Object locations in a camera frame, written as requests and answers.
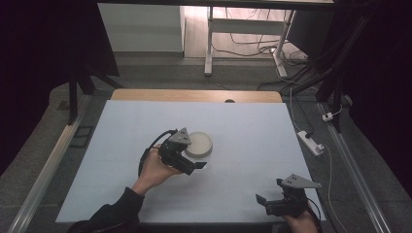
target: black sleeve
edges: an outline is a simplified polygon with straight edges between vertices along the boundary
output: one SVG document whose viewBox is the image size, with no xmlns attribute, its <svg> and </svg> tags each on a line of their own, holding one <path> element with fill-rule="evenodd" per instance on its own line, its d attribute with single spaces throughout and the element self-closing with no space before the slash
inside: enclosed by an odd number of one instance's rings
<svg viewBox="0 0 412 233">
<path fill-rule="evenodd" d="M 138 214 L 144 198 L 127 187 L 115 204 L 102 206 L 90 220 L 76 222 L 70 227 L 68 233 L 116 231 L 132 221 L 136 223 L 139 221 Z"/>
</svg>

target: human hand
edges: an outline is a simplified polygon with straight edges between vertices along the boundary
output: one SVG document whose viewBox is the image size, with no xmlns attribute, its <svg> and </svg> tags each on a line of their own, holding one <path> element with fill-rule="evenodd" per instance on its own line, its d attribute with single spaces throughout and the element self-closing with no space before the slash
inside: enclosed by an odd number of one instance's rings
<svg viewBox="0 0 412 233">
<path fill-rule="evenodd" d="M 148 157 L 143 164 L 140 178 L 131 188 L 142 196 L 152 187 L 165 182 L 169 177 L 182 174 L 179 170 L 169 167 L 161 161 L 160 155 L 158 154 L 159 147 L 160 145 L 156 145 L 155 148 L 150 150 Z"/>
<path fill-rule="evenodd" d="M 299 217 L 283 216 L 293 233 L 317 233 L 318 229 L 314 218 L 307 212 L 303 212 Z"/>
</svg>

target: white cable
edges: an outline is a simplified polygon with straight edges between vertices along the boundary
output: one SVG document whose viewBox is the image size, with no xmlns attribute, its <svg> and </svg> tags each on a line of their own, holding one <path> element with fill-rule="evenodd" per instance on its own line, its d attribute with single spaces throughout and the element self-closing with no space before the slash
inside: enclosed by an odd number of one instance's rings
<svg viewBox="0 0 412 233">
<path fill-rule="evenodd" d="M 299 129 L 299 127 L 297 127 L 296 122 L 294 122 L 293 107 L 292 107 L 292 89 L 291 89 L 291 98 L 290 98 L 290 101 L 291 101 L 292 122 L 293 122 L 293 124 L 294 124 L 294 127 L 296 127 L 296 129 L 300 132 L 301 130 Z"/>
<path fill-rule="evenodd" d="M 342 228 L 345 230 L 346 233 L 348 233 L 348 231 L 346 230 L 345 226 L 342 224 L 342 222 L 340 221 L 339 217 L 337 217 L 336 212 L 334 211 L 332 204 L 330 202 L 330 185 L 332 184 L 332 154 L 330 153 L 329 148 L 327 147 L 327 145 L 324 144 L 324 147 L 327 148 L 327 152 L 329 153 L 329 161 L 330 161 L 330 176 L 329 176 L 329 186 L 327 189 L 327 201 L 329 202 L 330 208 L 333 211 L 334 216 L 336 217 L 337 221 L 339 222 L 339 224 L 342 226 Z"/>
</svg>

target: white tabletop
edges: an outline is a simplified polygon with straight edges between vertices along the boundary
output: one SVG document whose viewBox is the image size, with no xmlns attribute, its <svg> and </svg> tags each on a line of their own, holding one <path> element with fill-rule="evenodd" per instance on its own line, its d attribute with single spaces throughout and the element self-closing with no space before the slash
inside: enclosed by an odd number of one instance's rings
<svg viewBox="0 0 412 233">
<path fill-rule="evenodd" d="M 255 194 L 280 200 L 276 179 L 294 173 L 311 180 L 285 104 L 108 101 L 56 221 L 89 219 L 115 203 L 136 181 L 144 149 L 162 132 L 183 127 L 212 137 L 210 160 L 150 190 L 142 222 L 282 220 L 267 216 Z M 316 191 L 306 193 L 320 207 Z"/>
</svg>

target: wooden table edge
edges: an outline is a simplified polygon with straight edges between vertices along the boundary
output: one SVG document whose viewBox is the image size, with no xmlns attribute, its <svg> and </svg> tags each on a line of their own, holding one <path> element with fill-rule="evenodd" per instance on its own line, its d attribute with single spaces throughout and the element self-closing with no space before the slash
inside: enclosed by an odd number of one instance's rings
<svg viewBox="0 0 412 233">
<path fill-rule="evenodd" d="M 192 90 L 192 89 L 116 89 L 111 100 L 217 102 L 232 100 L 235 103 L 283 103 L 276 91 L 250 90 Z"/>
</svg>

